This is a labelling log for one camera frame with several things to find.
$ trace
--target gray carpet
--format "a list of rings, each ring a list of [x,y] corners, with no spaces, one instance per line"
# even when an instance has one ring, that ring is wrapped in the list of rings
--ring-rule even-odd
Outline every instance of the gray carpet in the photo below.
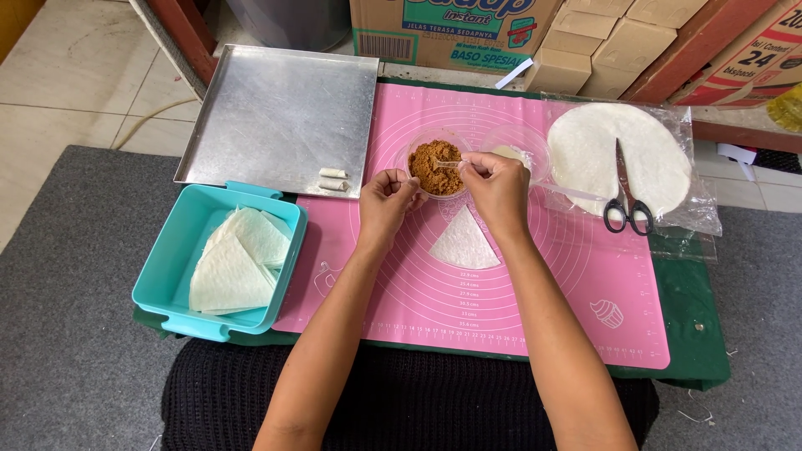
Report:
[[[147,451],[183,342],[131,320],[178,159],[68,147],[0,254],[0,450]]]
[[[802,215],[721,207],[710,265],[732,378],[694,398],[658,385],[660,416],[645,451],[802,449]]]
[[[182,342],[131,320],[131,288],[178,194],[177,158],[67,148],[0,254],[0,450],[145,451]],[[802,449],[802,215],[722,208],[710,266],[732,379],[658,384],[646,451]]]

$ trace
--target hand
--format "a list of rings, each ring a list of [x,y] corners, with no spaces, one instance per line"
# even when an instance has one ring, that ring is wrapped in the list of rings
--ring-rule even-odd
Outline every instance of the hand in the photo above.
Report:
[[[529,170],[524,164],[490,152],[466,152],[462,160],[460,177],[496,242],[517,233],[529,236]]]
[[[359,197],[359,240],[357,247],[382,252],[393,247],[403,217],[429,199],[418,193],[420,179],[401,169],[385,169],[362,187]]]

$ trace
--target barcode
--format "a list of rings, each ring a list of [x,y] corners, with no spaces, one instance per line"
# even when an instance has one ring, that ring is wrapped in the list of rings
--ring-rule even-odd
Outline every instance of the barcode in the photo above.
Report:
[[[409,60],[411,47],[411,39],[359,35],[360,55]]]

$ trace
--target brown cardboard box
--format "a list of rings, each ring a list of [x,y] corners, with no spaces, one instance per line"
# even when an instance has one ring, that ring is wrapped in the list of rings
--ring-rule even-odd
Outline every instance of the brown cardboard box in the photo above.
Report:
[[[593,65],[641,73],[677,38],[677,31],[620,18],[610,37],[593,54]]]
[[[541,47],[526,71],[524,89],[576,95],[590,77],[590,57]]]
[[[763,105],[802,82],[802,1],[779,0],[668,100]]]
[[[579,91],[579,95],[598,99],[617,99],[640,75],[640,72],[622,71],[593,64],[593,73]]]
[[[635,0],[626,17],[654,25],[682,28],[707,0]]]
[[[565,5],[575,11],[622,17],[633,0],[567,0]]]
[[[354,52],[507,74],[540,46],[561,0],[350,0]]]
[[[574,33],[575,35],[607,39],[616,21],[615,17],[582,13],[563,6],[554,16],[551,27],[554,30]]]
[[[541,47],[591,56],[601,43],[602,39],[599,38],[565,33],[564,31],[554,30],[554,27],[551,27],[549,32],[546,33],[546,37],[543,38]]]

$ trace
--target black knit clothing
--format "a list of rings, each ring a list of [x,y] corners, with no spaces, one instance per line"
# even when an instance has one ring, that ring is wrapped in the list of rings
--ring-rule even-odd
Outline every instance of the black knit clothing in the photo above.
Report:
[[[190,339],[164,386],[162,449],[250,451],[291,349]],[[647,379],[614,382],[641,446],[657,392]],[[362,345],[322,448],[556,446],[529,364]]]

